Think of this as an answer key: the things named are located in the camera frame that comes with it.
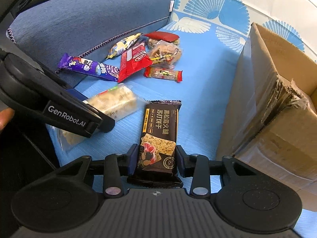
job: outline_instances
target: black fabric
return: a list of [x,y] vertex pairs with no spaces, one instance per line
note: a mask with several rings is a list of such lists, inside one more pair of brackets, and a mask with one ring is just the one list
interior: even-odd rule
[[1,238],[10,237],[19,227],[10,209],[15,192],[53,171],[25,136],[43,152],[54,167],[59,167],[45,125],[24,115],[16,115],[0,135]]

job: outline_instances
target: circular black disc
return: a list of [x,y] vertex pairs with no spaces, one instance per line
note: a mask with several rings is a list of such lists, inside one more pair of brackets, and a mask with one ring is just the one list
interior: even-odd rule
[[216,195],[215,206],[225,219],[254,233],[269,234],[294,226],[302,212],[302,201],[294,190],[271,178],[242,179]]
[[59,176],[19,191],[11,209],[23,226],[52,233],[86,222],[98,205],[98,196],[91,187]]

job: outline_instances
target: silver screw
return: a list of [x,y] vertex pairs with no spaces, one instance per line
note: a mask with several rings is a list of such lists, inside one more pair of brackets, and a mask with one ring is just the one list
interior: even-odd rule
[[121,192],[121,189],[118,187],[109,187],[105,192],[109,195],[118,195]]
[[195,189],[193,189],[193,193],[195,193],[196,195],[206,195],[208,193],[208,189],[204,187],[196,187]]

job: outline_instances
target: gray-blue armrest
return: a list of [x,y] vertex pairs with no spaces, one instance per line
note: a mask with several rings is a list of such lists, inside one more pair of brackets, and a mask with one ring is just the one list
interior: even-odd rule
[[[64,53],[78,56],[101,42],[149,24],[133,33],[148,33],[165,26],[171,0],[50,0],[21,13],[11,28],[18,46],[55,71]],[[103,61],[123,37],[85,58]],[[71,86],[85,75],[60,73]]]

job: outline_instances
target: cracker image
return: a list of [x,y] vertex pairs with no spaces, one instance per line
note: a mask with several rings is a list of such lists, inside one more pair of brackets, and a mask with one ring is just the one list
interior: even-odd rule
[[175,142],[170,140],[164,140],[164,139],[152,136],[148,133],[145,134],[145,136],[142,137],[141,140],[142,140],[141,146],[143,146],[145,142],[149,142],[151,145],[153,145],[156,148],[155,155],[157,152],[159,152],[161,154],[172,156],[176,147]]

